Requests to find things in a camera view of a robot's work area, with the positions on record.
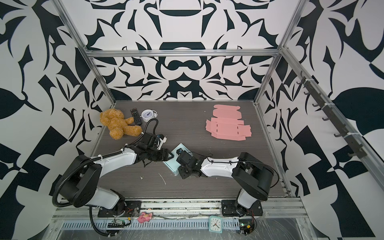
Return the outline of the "pink paper boxes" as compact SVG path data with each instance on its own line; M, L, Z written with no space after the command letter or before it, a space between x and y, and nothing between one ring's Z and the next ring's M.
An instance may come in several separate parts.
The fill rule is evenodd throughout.
M251 126L242 120L240 106L214 105L213 117L206 120L206 131L221 140L245 141L252 136Z

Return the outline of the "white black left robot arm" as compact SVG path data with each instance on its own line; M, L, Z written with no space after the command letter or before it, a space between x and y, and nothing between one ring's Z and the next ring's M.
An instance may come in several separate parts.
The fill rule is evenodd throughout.
M139 162L166 162L175 155L167 148L164 135L157 135L155 131L140 133L138 139L125 144L120 150L89 158L85 155L77 156L65 173L56 183L52 196L52 204L56 208L86 206L94 231L107 238L115 237L117 231L100 230L93 219L93 208L100 207L112 211L114 217L123 216L129 208L125 197L114 190L99 187L99 180L122 167L132 166Z

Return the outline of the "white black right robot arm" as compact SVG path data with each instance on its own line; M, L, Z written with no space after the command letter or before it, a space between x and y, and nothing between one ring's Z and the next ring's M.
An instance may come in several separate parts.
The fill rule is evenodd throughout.
M237 199L229 208L233 208L234 216L245 216L252 213L257 201L266 201L269 197L274 176L280 179L278 172L264 164L249 153L242 152L231 159L214 159L200 155L195 158L192 152L177 150L178 171L183 179L195 177L225 177L234 179L241 190Z

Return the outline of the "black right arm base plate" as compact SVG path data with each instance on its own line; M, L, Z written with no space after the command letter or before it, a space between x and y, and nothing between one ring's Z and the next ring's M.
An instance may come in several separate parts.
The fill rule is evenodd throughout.
M221 201L222 215L225 217L244 217L244 216L262 216L263 208L261 202L256 200L253 205L246 209L237 203L236 200Z

